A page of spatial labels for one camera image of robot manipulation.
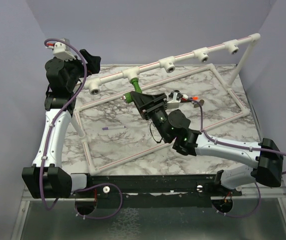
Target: white pvc pipe frame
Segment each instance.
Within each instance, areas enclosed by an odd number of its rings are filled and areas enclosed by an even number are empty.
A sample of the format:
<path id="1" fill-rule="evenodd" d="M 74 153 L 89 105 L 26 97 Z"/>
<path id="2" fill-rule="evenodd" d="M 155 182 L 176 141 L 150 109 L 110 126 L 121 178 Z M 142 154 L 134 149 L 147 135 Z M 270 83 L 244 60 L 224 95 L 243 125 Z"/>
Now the white pvc pipe frame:
<path id="1" fill-rule="evenodd" d="M 198 67 L 198 68 L 195 68 L 193 70 L 189 70 L 187 72 L 181 73 L 181 74 L 176 75 L 176 76 L 171 76 L 171 77 L 163 79 L 163 80 L 159 80 L 159 81 L 156 81 L 156 82 L 153 82 L 153 83 L 146 84 L 144 86 L 141 86 L 141 90 L 150 89 L 152 87 L 155 87 L 155 86 L 158 86 L 158 85 L 161 85 L 161 84 L 165 84 L 165 83 L 168 83 L 168 82 L 171 82 L 171 81 L 175 81 L 177 79 L 184 78 L 184 77 L 187 77 L 189 75 L 196 74 L 196 73 L 199 73 L 199 72 L 202 72 L 202 71 L 205 71 L 205 70 L 211 70 L 214 73 L 214 75 L 217 77 L 217 79 L 220 81 L 220 83 L 223 85 L 223 87 L 226 90 L 226 92 L 232 97 L 232 99 L 239 106 L 239 108 L 241 109 L 241 112 L 236 114 L 236 115 L 234 115 L 234 116 L 232 116 L 232 117 L 225 118 L 225 119 L 223 119 L 223 120 L 221 120 L 221 121 L 219 121 L 217 123 L 214 123 L 214 124 L 211 124 L 209 126 L 206 126 L 204 128 L 207 129 L 207 130 L 214 129 L 216 127 L 224 125 L 224 124 L 226 124 L 228 122 L 231 122 L 231 121 L 233 121 L 235 119 L 238 119 L 240 117 L 245 117 L 245 116 L 249 115 L 250 111 L 249 111 L 249 109 L 247 107 L 244 106 L 244 104 L 241 102 L 241 100 L 237 97 L 235 92 L 232 90 L 231 85 L 234 82 L 234 80 L 236 79 L 236 77 L 239 74 L 241 68 L 243 67 L 244 63 L 246 62 L 248 56 L 250 55 L 253 47 L 255 46 L 255 44 L 257 43 L 257 41 L 259 39 L 260 39 L 260 34 L 255 33 L 255 34 L 249 35 L 247 37 L 244 37 L 242 39 L 235 39 L 235 40 L 224 42 L 224 43 L 219 44 L 219 45 L 206 47 L 206 48 L 200 48 L 200 49 L 194 50 L 193 52 L 189 52 L 189 53 L 186 53 L 186 54 L 178 55 L 178 56 L 175 56 L 175 57 L 168 57 L 168 58 L 162 59 L 162 61 L 168 59 L 170 62 L 175 62 L 176 63 L 176 62 L 182 61 L 182 60 L 187 60 L 187 59 L 192 59 L 192 58 L 199 58 L 198 53 L 203 53 L 203 52 L 208 54 L 208 53 L 216 52 L 216 51 L 219 51 L 219 50 L 228 49 L 229 52 L 231 53 L 231 51 L 233 49 L 237 48 L 238 45 L 248 44 L 248 47 L 247 47 L 245 53 L 243 54 L 243 56 L 242 56 L 241 60 L 239 61 L 237 67 L 235 68 L 234 72 L 232 73 L 231 78 L 227 82 L 225 82 L 223 77 L 219 74 L 219 72 L 216 70 L 215 66 L 212 63 L 210 63 L 210 64 L 207 64 L 205 66 Z M 153 70 L 153 69 L 156 69 L 156 68 L 161 68 L 161 64 L 160 64 L 159 61 L 153 62 L 153 63 L 150 63 L 150 64 L 146 64 L 146 65 L 143 65 L 143 66 L 140 66 L 140 67 L 131 67 L 131 68 L 126 69 L 125 71 L 114 73 L 114 74 L 111 74 L 111 75 L 108 75 L 108 76 L 104 76 L 104 77 L 101 77 L 101 78 L 96 77 L 96 78 L 93 78 L 93 79 L 89 79 L 88 80 L 89 84 L 85 85 L 85 89 L 88 89 L 88 88 L 91 87 L 90 84 L 92 83 L 93 80 L 94 80 L 94 85 L 98 84 L 99 86 L 101 86 L 102 84 L 105 84 L 105 83 L 108 83 L 108 82 L 112 82 L 112 81 L 115 81 L 115 80 L 124 79 L 124 78 L 127 78 L 127 77 L 129 79 L 129 75 L 132 78 L 133 76 L 138 75 L 139 73 L 147 72 L 147 71 L 150 71 L 150 70 Z M 85 135 L 84 127 L 83 127 L 83 124 L 81 122 L 81 117 L 80 117 L 79 113 L 80 113 L 80 111 L 92 108 L 92 107 L 97 106 L 99 104 L 103 104 L 103 103 L 107 103 L 107 102 L 113 101 L 115 99 L 119 99 L 120 97 L 122 97 L 127 92 L 128 91 L 120 92 L 118 94 L 115 94 L 113 96 L 109 96 L 109 97 L 103 98 L 101 100 L 96 100 L 96 101 L 93 101 L 93 102 L 90 102 L 90 103 L 86 103 L 86 104 L 84 104 L 84 105 L 82 105 L 82 106 L 80 106 L 80 107 L 78 107 L 78 108 L 76 108 L 74 110 L 75 120 L 78 122 L 78 124 L 79 124 L 79 126 L 81 128 L 81 130 L 79 130 L 79 128 L 76 128 L 76 131 L 77 131 L 79 137 L 82 140 L 85 156 L 86 156 L 87 162 L 89 164 L 89 173 L 91 175 L 96 175 L 96 174 L 98 174 L 98 173 L 100 173 L 102 171 L 105 171 L 105 170 L 108 170 L 108 169 L 111 169 L 111 168 L 115 168 L 115 167 L 117 167 L 119 165 L 125 164 L 125 163 L 130 162 L 132 160 L 135 160 L 135 159 L 137 159 L 139 157 L 145 156 L 147 154 L 153 153 L 155 151 L 158 151 L 158 150 L 161 150 L 163 148 L 166 148 L 168 146 L 172 146 L 173 145 L 172 143 L 171 144 L 165 143 L 165 144 L 162 144 L 162 145 L 158 145 L 158 146 L 152 147 L 152 148 L 147 149 L 145 151 L 139 152 L 137 154 L 131 155 L 129 157 L 113 161 L 113 162 L 111 162 L 109 164 L 106 164 L 104 166 L 95 167 L 93 159 L 92 159 L 90 151 L 89 151 L 88 139 L 87 139 L 87 137 Z"/>

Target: gray wall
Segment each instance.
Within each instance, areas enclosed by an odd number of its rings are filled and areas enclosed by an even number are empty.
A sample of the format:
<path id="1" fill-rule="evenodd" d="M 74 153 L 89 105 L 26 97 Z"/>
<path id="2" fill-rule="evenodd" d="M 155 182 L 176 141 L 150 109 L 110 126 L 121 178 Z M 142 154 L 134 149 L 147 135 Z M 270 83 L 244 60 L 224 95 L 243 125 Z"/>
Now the gray wall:
<path id="1" fill-rule="evenodd" d="M 104 64 L 146 64 L 255 33 L 274 0 L 26 0 L 46 37 L 100 55 Z M 214 63 L 241 54 L 215 53 Z"/>
<path id="2" fill-rule="evenodd" d="M 39 147 L 47 80 L 44 35 L 24 0 L 0 0 L 0 240 L 10 239 L 23 167 Z"/>
<path id="3" fill-rule="evenodd" d="M 261 41 L 241 79 L 263 136 L 286 152 L 286 1 L 275 3 L 259 32 Z"/>

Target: green pipe connector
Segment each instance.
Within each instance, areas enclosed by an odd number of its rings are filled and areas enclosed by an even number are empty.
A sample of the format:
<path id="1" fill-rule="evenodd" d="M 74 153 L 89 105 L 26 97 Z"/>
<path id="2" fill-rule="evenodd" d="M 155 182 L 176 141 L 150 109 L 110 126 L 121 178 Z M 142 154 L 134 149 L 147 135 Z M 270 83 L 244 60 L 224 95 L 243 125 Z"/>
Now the green pipe connector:
<path id="1" fill-rule="evenodd" d="M 141 94 L 141 93 L 142 93 L 142 90 L 141 90 L 141 88 L 140 88 L 139 85 L 138 85 L 138 78 L 135 77 L 135 78 L 131 79 L 130 82 L 131 82 L 131 84 L 134 86 L 134 90 L 135 90 L 136 92 L 138 92 L 138 93 Z M 124 96 L 123 96 L 123 99 L 124 99 L 124 101 L 125 101 L 127 104 L 130 104 L 130 103 L 133 101 L 130 92 L 125 93 Z"/>

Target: marble tabletop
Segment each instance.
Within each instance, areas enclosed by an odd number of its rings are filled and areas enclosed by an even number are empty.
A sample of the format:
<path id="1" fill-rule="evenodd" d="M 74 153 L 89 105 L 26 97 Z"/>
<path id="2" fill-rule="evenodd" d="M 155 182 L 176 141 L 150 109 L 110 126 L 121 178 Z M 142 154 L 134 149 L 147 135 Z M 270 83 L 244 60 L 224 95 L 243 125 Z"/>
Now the marble tabletop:
<path id="1" fill-rule="evenodd" d="M 125 68 L 128 68 L 128 66 L 102 66 L 98 76 L 117 73 Z M 140 86 L 194 68 L 195 66 L 178 66 L 173 73 L 169 74 L 163 69 L 141 73 L 139 75 Z M 222 77 L 227 80 L 235 66 L 217 66 L 216 68 Z M 89 94 L 88 90 L 83 90 L 77 97 L 76 106 L 103 99 L 119 92 L 131 91 L 132 89 L 132 85 L 126 79 L 120 79 L 103 85 L 99 95 L 93 96 Z M 248 107 L 239 77 L 234 81 L 232 89 Z M 239 107 L 210 70 L 147 89 L 144 93 L 169 94 L 173 90 L 180 90 L 181 93 L 189 96 L 198 96 L 205 101 L 203 106 L 204 126 L 214 124 L 240 112 Z M 200 128 L 199 108 L 193 108 L 191 103 L 182 103 L 180 109 L 191 120 L 190 128 L 198 130 Z M 126 104 L 121 99 L 117 99 L 83 110 L 80 112 L 80 116 L 88 136 L 91 156 L 96 167 L 157 146 L 149 131 L 150 121 L 141 119 L 133 103 Z M 126 128 L 102 130 L 103 127 L 117 126 L 126 126 Z M 155 129 L 153 133 L 157 140 L 160 139 Z M 230 140 L 259 141 L 251 115 L 209 130 L 208 133 Z M 71 125 L 67 129 L 62 161 L 63 169 L 68 173 L 88 173 L 88 163 L 82 142 Z M 100 175 L 214 174 L 221 169 L 232 169 L 239 165 L 239 163 L 233 161 L 211 156 L 182 156 L 171 147 L 167 147 L 126 164 L 105 170 Z"/>

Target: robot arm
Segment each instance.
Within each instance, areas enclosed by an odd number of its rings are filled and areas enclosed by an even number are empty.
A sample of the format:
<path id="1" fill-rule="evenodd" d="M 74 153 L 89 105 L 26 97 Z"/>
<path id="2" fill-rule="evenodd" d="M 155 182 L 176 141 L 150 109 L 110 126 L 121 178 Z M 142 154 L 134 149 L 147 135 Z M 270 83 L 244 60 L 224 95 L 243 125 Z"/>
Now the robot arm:
<path id="1" fill-rule="evenodd" d="M 84 66 L 77 57 L 73 56 L 70 48 L 62 43 L 51 43 L 48 46 L 53 50 L 54 58 L 45 64 L 46 77 L 49 87 L 46 92 L 45 110 L 46 124 L 36 158 L 32 167 L 23 169 L 22 177 L 34 198 L 40 198 L 39 179 L 42 179 L 44 196 L 46 198 L 68 198 L 70 193 L 83 189 L 87 185 L 87 175 L 84 173 L 71 174 L 62 170 L 62 150 L 67 127 L 72 122 L 75 127 L 73 111 L 76 99 L 65 108 L 51 125 L 53 119 L 63 106 L 74 96 L 74 88 L 79 78 L 84 77 Z M 79 51 L 87 61 L 87 75 L 97 74 L 100 71 L 99 56 L 90 55 L 85 49 Z M 49 141 L 46 142 L 49 128 L 52 132 Z M 47 154 L 44 157 L 44 149 L 47 146 Z M 44 172 L 41 175 L 41 164 L 44 163 Z"/>
<path id="2" fill-rule="evenodd" d="M 178 153 L 185 156 L 213 156 L 244 164 L 232 170 L 221 170 L 216 174 L 216 181 L 223 187 L 234 189 L 252 182 L 268 187 L 281 185 L 283 157 L 257 150 L 266 148 L 278 151 L 272 140 L 266 138 L 262 142 L 252 143 L 206 136 L 204 132 L 190 129 L 190 120 L 179 109 L 170 114 L 166 113 L 167 96 L 164 93 L 148 95 L 132 91 L 130 94 L 141 117 L 153 121 L 165 143 L 174 141 L 173 149 Z M 221 145 L 219 142 L 233 146 Z"/>

